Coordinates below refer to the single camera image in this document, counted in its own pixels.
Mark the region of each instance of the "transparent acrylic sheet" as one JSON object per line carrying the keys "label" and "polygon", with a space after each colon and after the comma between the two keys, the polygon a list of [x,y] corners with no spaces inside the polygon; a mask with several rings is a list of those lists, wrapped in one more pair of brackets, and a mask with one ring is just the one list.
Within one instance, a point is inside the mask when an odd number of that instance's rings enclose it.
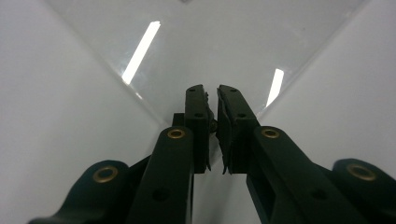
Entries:
{"label": "transparent acrylic sheet", "polygon": [[149,25],[158,28],[130,85],[170,123],[196,84],[215,113],[216,88],[225,84],[260,116],[275,70],[284,71],[283,90],[366,0],[46,1],[120,77]]}

